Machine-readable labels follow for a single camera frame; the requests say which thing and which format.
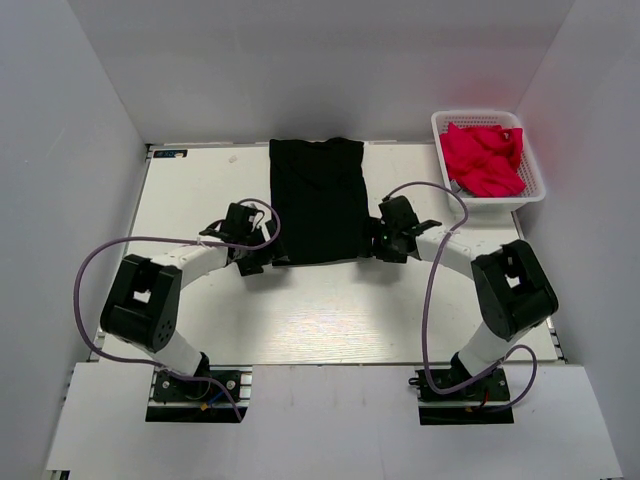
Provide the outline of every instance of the tabletop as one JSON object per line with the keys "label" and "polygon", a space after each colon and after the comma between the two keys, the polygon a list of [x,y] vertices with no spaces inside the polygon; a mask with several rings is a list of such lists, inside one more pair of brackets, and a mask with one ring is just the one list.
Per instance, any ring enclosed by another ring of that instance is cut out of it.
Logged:
{"label": "tabletop", "polygon": [[[150,162],[133,235],[195,238],[225,216],[229,203],[245,197],[270,199],[267,144],[188,148],[184,158]],[[366,142],[362,166],[374,216],[380,215],[378,204],[394,187],[413,180],[442,182],[433,145]],[[428,187],[403,193],[421,221],[453,224],[445,193]],[[505,213],[473,217],[461,230],[496,244],[518,238],[512,216]],[[150,256],[166,250],[167,245],[136,243],[128,252]],[[404,265],[359,259],[267,267],[261,275],[242,278],[231,266],[182,291],[177,328],[214,364],[419,363],[430,267],[430,262],[412,259]],[[481,321],[473,282],[440,268],[428,332],[433,361],[449,361]],[[542,361],[557,359],[546,324],[522,343]],[[104,349],[142,355],[111,335]],[[514,354],[511,360],[526,358]]]}

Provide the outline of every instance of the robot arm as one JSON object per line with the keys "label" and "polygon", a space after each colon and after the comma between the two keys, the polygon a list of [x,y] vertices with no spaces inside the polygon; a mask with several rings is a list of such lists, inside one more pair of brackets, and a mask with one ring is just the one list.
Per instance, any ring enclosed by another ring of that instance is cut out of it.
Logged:
{"label": "robot arm", "polygon": [[[403,197],[380,204],[374,220],[373,254],[404,263],[411,256],[432,261],[448,229],[439,222],[419,223]],[[446,244],[441,263],[472,279],[483,323],[452,360],[456,383],[486,370],[529,330],[558,309],[558,300],[531,246],[516,240],[495,245],[456,233]]]}
{"label": "robot arm", "polygon": [[[231,204],[222,222],[200,232],[201,240],[260,245],[265,237],[260,228],[255,228],[258,212],[253,207]],[[266,222],[266,227],[273,235],[273,222]],[[107,297],[100,326],[173,371],[206,376],[209,359],[176,331],[180,291],[231,263],[236,263],[240,274],[246,276],[261,273],[263,265],[280,258],[285,258],[285,253],[277,240],[267,248],[250,252],[186,245],[153,258],[127,255]]]}

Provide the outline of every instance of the red cloth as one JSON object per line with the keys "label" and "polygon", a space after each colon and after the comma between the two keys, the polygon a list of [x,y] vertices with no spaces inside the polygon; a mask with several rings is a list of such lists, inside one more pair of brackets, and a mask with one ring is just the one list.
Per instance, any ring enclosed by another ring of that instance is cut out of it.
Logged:
{"label": "red cloth", "polygon": [[478,197],[510,197],[526,184],[516,173],[522,154],[522,129],[458,128],[440,134],[449,179]]}

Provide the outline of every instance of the black label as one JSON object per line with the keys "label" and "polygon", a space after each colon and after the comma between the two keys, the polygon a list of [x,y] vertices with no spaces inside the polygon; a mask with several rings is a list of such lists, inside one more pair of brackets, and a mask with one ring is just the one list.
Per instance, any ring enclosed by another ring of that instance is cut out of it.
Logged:
{"label": "black label", "polygon": [[153,152],[153,158],[184,158],[187,156],[187,150],[156,150]]}

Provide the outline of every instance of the white panel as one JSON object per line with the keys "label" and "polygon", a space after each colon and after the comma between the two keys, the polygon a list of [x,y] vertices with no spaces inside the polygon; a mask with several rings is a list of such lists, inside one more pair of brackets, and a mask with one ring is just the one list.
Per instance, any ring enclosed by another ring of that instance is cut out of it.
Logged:
{"label": "white panel", "polygon": [[[48,468],[84,480],[594,479],[616,462],[581,367],[543,367],[515,424],[420,426],[411,367],[256,367],[240,425],[145,423],[151,368],[79,364]],[[528,367],[507,368],[516,391]]]}
{"label": "white panel", "polygon": [[639,81],[640,4],[578,0],[518,110],[548,190],[522,225],[626,478],[640,478]]}
{"label": "white panel", "polygon": [[[65,1],[1,8],[0,465],[22,480],[40,478],[69,373],[88,355],[71,315],[75,271],[128,231],[145,148]],[[119,254],[88,272],[90,331]]]}
{"label": "white panel", "polygon": [[[433,145],[365,146],[364,177],[371,215],[394,187],[411,180],[441,182]],[[445,194],[427,187],[405,192],[422,219],[453,224]],[[270,198],[267,146],[190,149],[182,159],[154,159],[134,225],[136,235],[194,238],[244,197]],[[510,214],[475,222],[464,231],[496,248],[518,237]],[[134,244],[156,255],[167,245]],[[242,278],[230,266],[196,281],[181,295],[178,329],[217,364],[419,362],[420,324],[431,264],[374,259],[271,269]],[[431,306],[431,358],[448,362],[482,318],[473,282],[438,272]],[[525,337],[544,360],[556,353],[546,326]],[[105,349],[140,356],[108,336]],[[526,359],[516,354],[514,359]]]}
{"label": "white panel", "polygon": [[70,0],[147,142],[424,140],[513,110],[573,0]]}

